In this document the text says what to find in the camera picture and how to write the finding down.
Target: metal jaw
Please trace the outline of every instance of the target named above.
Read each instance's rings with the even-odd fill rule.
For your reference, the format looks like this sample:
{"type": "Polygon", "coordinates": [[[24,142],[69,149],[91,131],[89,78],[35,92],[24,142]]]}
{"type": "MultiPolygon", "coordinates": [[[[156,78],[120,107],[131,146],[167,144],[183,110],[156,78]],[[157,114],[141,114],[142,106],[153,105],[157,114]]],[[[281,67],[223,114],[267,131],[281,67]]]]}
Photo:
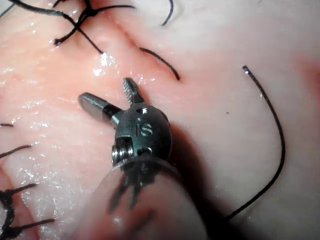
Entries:
{"type": "Polygon", "coordinates": [[[122,110],[108,101],[85,92],[78,97],[82,108],[92,117],[111,123],[115,128],[112,164],[148,154],[168,160],[172,148],[172,134],[167,116],[147,105],[132,78],[123,79],[123,91],[130,104],[122,110]]]}

